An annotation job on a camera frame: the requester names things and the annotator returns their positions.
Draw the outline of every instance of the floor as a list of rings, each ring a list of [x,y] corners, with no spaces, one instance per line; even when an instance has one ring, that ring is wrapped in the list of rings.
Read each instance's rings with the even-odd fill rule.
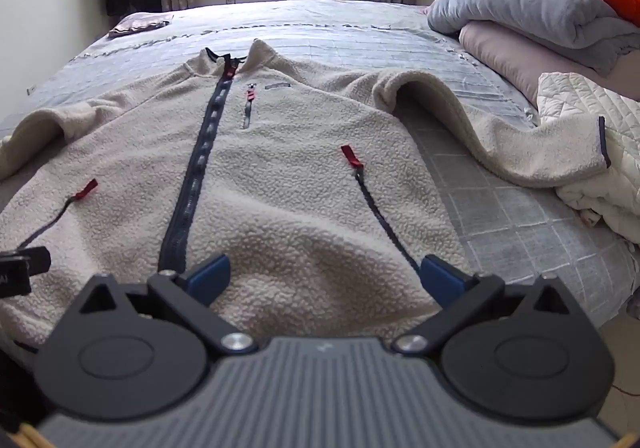
[[[612,388],[600,418],[619,434],[640,434],[640,320],[619,314],[600,330],[616,362],[614,384],[638,397]]]

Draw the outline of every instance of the gray pillow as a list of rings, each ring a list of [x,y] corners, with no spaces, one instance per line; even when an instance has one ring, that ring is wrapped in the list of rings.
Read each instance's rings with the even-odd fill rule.
[[[512,28],[606,76],[618,57],[640,49],[640,28],[604,0],[435,0],[427,21],[453,34],[472,20]]]

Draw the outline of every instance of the silver bolt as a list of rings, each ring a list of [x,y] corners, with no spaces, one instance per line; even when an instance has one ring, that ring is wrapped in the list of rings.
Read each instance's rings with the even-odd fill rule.
[[[222,345],[230,351],[243,351],[253,343],[254,339],[244,333],[231,333],[222,338]]]
[[[396,340],[396,347],[401,352],[420,352],[427,348],[428,341],[423,336],[400,336]]]

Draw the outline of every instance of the pink pillow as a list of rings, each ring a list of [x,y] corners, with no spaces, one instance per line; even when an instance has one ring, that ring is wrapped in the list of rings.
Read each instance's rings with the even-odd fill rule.
[[[640,50],[621,56],[603,78],[526,36],[494,22],[470,22],[460,32],[465,50],[510,81],[535,106],[542,73],[578,73],[606,89],[640,101]]]

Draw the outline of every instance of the triangular hole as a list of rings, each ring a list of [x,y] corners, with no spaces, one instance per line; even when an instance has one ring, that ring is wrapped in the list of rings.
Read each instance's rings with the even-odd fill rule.
[[[80,310],[81,314],[95,313],[99,311],[113,311],[116,309],[116,303],[111,296],[111,291],[106,285],[99,285],[87,298],[86,302]]]
[[[569,310],[562,298],[553,287],[545,287],[533,308],[536,311],[546,311],[556,314],[569,314]]]

